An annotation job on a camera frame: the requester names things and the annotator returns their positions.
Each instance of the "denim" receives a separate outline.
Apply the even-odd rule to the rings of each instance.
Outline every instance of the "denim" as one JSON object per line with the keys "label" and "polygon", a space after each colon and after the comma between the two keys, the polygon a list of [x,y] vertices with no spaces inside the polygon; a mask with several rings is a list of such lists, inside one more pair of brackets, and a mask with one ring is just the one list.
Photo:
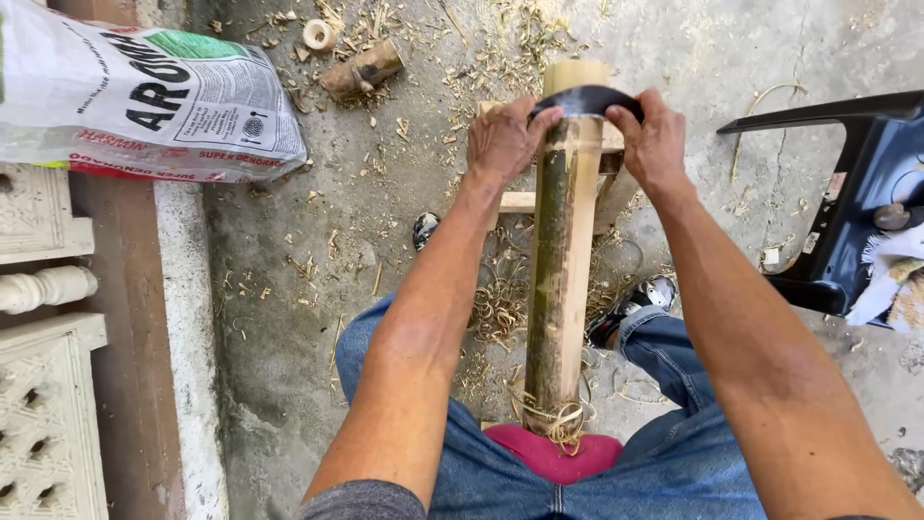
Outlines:
{"label": "denim", "polygon": [[[348,402],[372,332],[393,297],[357,316],[340,335],[334,354]],[[681,409],[642,427],[612,468],[560,486],[488,439],[468,409],[450,398],[429,517],[766,518],[684,322],[650,305],[624,319],[618,334],[616,348]]]}

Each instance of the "red cloth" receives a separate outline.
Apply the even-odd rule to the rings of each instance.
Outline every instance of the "red cloth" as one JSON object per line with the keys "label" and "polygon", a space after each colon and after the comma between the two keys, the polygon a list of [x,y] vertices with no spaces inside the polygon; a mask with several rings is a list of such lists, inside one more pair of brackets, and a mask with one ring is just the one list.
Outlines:
{"label": "red cloth", "polygon": [[623,451],[622,442],[606,435],[582,436],[577,454],[567,455],[551,440],[520,425],[495,425],[485,428],[484,434],[507,448],[536,475],[561,485],[610,469]]}

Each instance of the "concrete floor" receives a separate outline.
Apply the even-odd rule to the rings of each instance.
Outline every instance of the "concrete floor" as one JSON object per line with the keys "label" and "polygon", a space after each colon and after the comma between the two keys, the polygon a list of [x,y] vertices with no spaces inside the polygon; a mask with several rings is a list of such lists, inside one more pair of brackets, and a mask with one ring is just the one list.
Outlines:
{"label": "concrete floor", "polygon": [[[614,86],[631,93],[657,86],[669,105],[686,114],[687,173],[707,209],[755,265],[762,247],[785,242],[790,235],[794,237],[783,248],[781,266],[801,249],[844,133],[839,127],[817,127],[749,134],[737,181],[731,184],[734,139],[717,136],[715,129],[744,116],[755,92],[780,82],[797,80],[810,94],[780,89],[765,98],[758,111],[924,84],[924,28],[917,0],[609,0],[604,14],[604,5],[597,1],[570,1],[564,7],[547,3],[549,12],[567,20],[577,36],[568,52],[550,53],[552,60],[570,56],[586,43],[589,48],[578,53],[612,64]],[[363,5],[367,11],[375,6],[370,0]],[[517,94],[491,80],[483,89],[465,89],[456,97],[441,83],[445,68],[476,63],[475,54],[489,34],[495,34],[493,39],[511,56],[519,53],[510,31],[496,36],[498,25],[505,26],[498,15],[503,4],[480,0],[450,5],[475,40],[472,46],[464,46],[455,31],[432,49],[396,38],[407,71],[388,83],[391,99],[371,110],[330,104],[325,112],[299,116],[313,151],[311,172],[266,185],[269,196],[251,196],[246,186],[206,190],[213,290],[225,297],[216,337],[233,518],[288,518],[296,511],[347,411],[330,372],[338,318],[343,316],[347,323],[376,300],[371,287],[380,262],[384,269],[379,295],[398,286],[413,260],[413,218],[424,210],[442,213],[450,205],[445,192],[452,190],[453,179],[465,168],[464,144],[453,152],[442,143],[455,124],[447,118],[456,113],[452,109],[470,110],[479,99],[509,100]],[[452,27],[436,2],[404,0],[396,7],[399,18],[428,35],[437,31],[430,26]],[[222,37],[242,41],[243,32],[256,25],[248,19],[262,21],[266,13],[290,8],[300,16],[317,15],[307,1],[225,2],[194,7],[191,26],[205,32],[211,19],[233,20]],[[355,9],[346,11],[349,26]],[[516,25],[517,12],[507,17],[508,29]],[[269,54],[294,75],[301,70],[310,75],[328,65],[294,64],[287,56],[293,32],[259,31],[254,43],[265,37],[282,40]],[[320,89],[315,92],[319,98],[312,101],[327,101]],[[376,128],[370,126],[370,116],[378,119]],[[396,118],[411,121],[411,144],[395,134]],[[463,142],[464,133],[458,136]],[[362,162],[366,154],[385,164],[384,174],[360,176],[362,169],[372,171]],[[448,165],[441,162],[446,157]],[[523,179],[517,184],[526,189],[531,182]],[[324,196],[308,202],[310,191]],[[808,202],[808,210],[799,211],[800,198]],[[504,217],[501,223],[514,229],[516,220]],[[335,229],[338,251],[331,259],[327,242]],[[649,204],[636,207],[619,229],[622,237],[644,250],[640,275],[661,271],[670,263]],[[286,235],[291,235],[291,243]],[[620,274],[637,270],[639,256],[633,244],[624,242],[604,253]],[[292,255],[303,264],[310,254],[318,266],[313,286],[285,262]],[[238,283],[248,288],[243,296]],[[260,297],[264,288],[272,290],[265,299]],[[920,339],[799,313],[842,367],[882,449],[924,449]],[[862,344],[852,350],[860,339]],[[498,345],[469,343],[466,349],[456,382],[465,380],[468,388],[456,385],[456,395],[481,419],[512,420],[503,379],[524,358],[522,338],[511,353]],[[480,378],[485,366],[486,375]],[[627,381],[644,379],[618,355],[601,359],[590,379],[596,388],[598,417],[591,424],[596,431],[626,440],[670,408],[657,403],[657,390],[645,384],[628,384],[625,394],[655,403],[613,396]],[[472,382],[475,390],[470,389]],[[903,437],[900,427],[906,432]]]}

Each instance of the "black plastic chair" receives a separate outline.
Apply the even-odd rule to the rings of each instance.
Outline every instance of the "black plastic chair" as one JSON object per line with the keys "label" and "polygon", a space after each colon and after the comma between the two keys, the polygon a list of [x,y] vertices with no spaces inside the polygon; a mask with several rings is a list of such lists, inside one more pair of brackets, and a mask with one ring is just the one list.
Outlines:
{"label": "black plastic chair", "polygon": [[[841,123],[844,150],[805,246],[767,280],[791,304],[845,316],[869,285],[860,256],[879,231],[881,205],[924,205],[924,91],[892,93],[782,110],[732,121],[719,133]],[[882,316],[870,322],[886,326]]]}

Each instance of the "shoe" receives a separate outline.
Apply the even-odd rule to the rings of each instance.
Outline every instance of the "shoe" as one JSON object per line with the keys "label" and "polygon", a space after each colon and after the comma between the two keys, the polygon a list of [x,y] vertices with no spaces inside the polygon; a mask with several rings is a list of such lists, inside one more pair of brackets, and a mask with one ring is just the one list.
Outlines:
{"label": "shoe", "polygon": [[414,249],[420,253],[423,246],[427,245],[430,236],[436,231],[436,225],[440,223],[440,218],[435,213],[428,211],[414,221],[414,229],[411,231],[411,241],[414,242]]}
{"label": "shoe", "polygon": [[658,305],[665,313],[669,312],[676,295],[677,286],[670,277],[654,275],[645,279],[623,294],[605,313],[593,318],[584,329],[584,337],[590,346],[605,349],[606,342],[619,330],[626,316],[648,305]]}

